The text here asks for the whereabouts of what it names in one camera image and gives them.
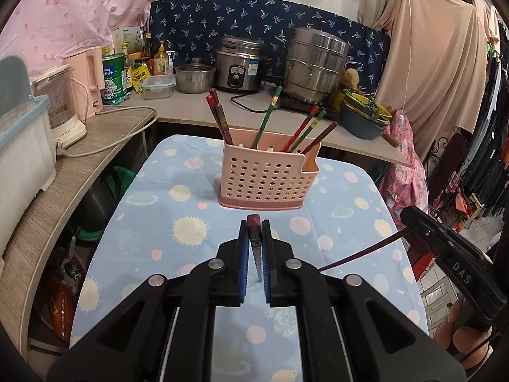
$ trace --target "navy blue fabric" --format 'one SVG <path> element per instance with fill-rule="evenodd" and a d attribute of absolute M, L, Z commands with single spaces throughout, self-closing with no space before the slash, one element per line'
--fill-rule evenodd
<path fill-rule="evenodd" d="M 264 42 L 268 46 L 268 76 L 282 76 L 285 40 L 293 27 L 334 34 L 350 45 L 350 60 L 358 61 L 360 89 L 376 91 L 387 60 L 390 38 L 337 14 L 281 0 L 161 0 L 152 3 L 152 44 L 165 40 L 175 50 L 175 66 L 201 57 L 213 64 L 224 35 Z"/>

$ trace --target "metal screw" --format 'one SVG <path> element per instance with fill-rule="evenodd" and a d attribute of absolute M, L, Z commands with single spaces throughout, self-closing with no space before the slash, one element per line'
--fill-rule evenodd
<path fill-rule="evenodd" d="M 209 261 L 209 267 L 214 270 L 223 268 L 224 265 L 225 265 L 225 262 L 221 259 L 212 259 Z"/>
<path fill-rule="evenodd" d="M 291 270 L 297 270 L 302 267 L 302 262 L 297 259 L 288 259 L 285 264 Z"/>
<path fill-rule="evenodd" d="M 164 283 L 164 277 L 161 274 L 154 274 L 149 278 L 149 284 L 152 287 L 158 287 Z"/>
<path fill-rule="evenodd" d="M 345 280 L 352 287 L 358 287 L 362 284 L 362 279 L 357 274 L 348 274 Z"/>

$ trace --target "green chopstick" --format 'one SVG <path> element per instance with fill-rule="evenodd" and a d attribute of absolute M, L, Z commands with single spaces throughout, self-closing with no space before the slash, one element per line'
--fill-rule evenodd
<path fill-rule="evenodd" d="M 292 153 L 294 150 L 297 149 L 297 146 L 299 146 L 302 143 L 302 141 L 306 139 L 306 136 L 310 134 L 310 132 L 315 128 L 315 126 L 317 126 L 318 122 L 320 120 L 322 120 L 324 115 L 325 115 L 325 110 L 322 109 L 322 111 L 318 114 L 318 116 L 315 117 L 315 120 L 311 122 L 309 127 L 304 131 L 304 133 L 297 140 L 297 142 L 292 145 L 292 148 L 290 148 L 288 152 Z"/>
<path fill-rule="evenodd" d="M 251 145 L 251 149 L 256 149 L 258 147 L 258 142 L 260 142 L 261 134 L 265 130 L 265 127 L 267 126 L 267 122 L 269 121 L 270 114 L 274 110 L 274 106 L 276 105 L 277 99 L 279 98 L 279 95 L 281 94 L 281 90 L 283 88 L 281 86 L 278 86 L 276 88 L 276 92 L 274 93 L 274 96 L 272 98 L 272 101 L 270 102 L 270 105 L 267 109 L 267 113 L 265 114 L 265 117 L 263 119 L 263 122 L 261 123 L 260 130 L 256 134 L 256 138 L 253 141 L 253 144 Z"/>

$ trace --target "pink plastic basket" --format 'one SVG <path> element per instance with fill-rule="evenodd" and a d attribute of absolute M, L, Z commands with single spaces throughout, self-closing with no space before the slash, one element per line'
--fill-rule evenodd
<path fill-rule="evenodd" d="M 234 145 L 225 144 L 223 149 L 219 203 L 243 210 L 301 208 L 318 174 L 315 160 L 320 144 L 306 156 L 271 152 L 269 148 L 281 150 L 291 136 L 264 132 L 256 150 L 249 148 L 256 131 L 231 129 L 230 133 Z M 297 151 L 312 141 L 306 138 Z"/>

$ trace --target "blue patterned cloth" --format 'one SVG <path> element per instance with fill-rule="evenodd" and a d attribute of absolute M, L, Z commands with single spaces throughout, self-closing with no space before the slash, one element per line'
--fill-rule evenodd
<path fill-rule="evenodd" d="M 284 47 L 294 27 L 334 34 L 350 45 L 360 89 L 374 93 L 389 53 L 390 38 L 337 14 L 281 0 L 161 0 L 152 3 L 152 45 L 165 41 L 176 52 L 175 66 L 201 57 L 213 64 L 221 37 L 232 35 L 264 42 L 268 76 L 283 76 Z"/>
<path fill-rule="evenodd" d="M 92 259 L 71 344 L 150 275 L 187 274 L 237 238 L 253 211 L 221 207 L 222 141 L 175 135 L 162 141 L 118 205 Z M 343 259 L 396 232 L 375 184 L 352 164 L 317 158 L 320 172 L 298 210 L 260 211 L 272 236 L 315 266 Z M 400 240 L 329 270 L 357 273 L 427 331 L 426 314 Z M 217 308 L 212 382 L 301 382 L 294 308 L 269 308 L 252 256 L 240 308 Z"/>

